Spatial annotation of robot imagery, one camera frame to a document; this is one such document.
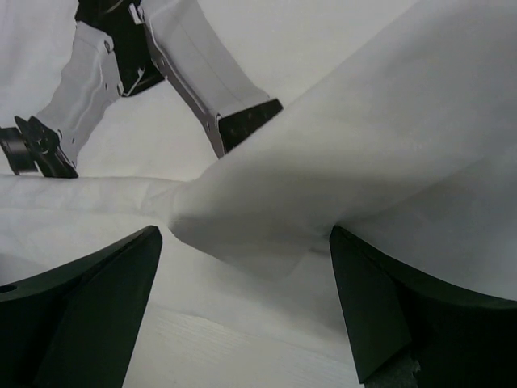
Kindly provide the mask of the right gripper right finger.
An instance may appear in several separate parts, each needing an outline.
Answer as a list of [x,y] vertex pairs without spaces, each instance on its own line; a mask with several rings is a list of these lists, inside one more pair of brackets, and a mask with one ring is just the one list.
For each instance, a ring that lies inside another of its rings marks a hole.
[[515,386],[515,302],[429,276],[340,227],[330,253],[361,384]]

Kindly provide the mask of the white t shirt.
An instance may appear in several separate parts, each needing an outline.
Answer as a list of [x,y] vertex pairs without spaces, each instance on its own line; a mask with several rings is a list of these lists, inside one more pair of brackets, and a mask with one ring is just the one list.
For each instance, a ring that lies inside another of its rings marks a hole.
[[204,1],[284,111],[217,159],[165,85],[110,108],[83,177],[1,167],[1,281],[148,224],[127,387],[355,387],[327,239],[516,297],[513,1]]

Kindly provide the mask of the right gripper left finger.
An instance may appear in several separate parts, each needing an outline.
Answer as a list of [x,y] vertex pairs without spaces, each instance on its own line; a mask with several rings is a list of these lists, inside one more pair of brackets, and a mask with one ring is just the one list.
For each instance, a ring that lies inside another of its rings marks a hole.
[[158,269],[147,226],[57,268],[1,287],[3,387],[121,387]]

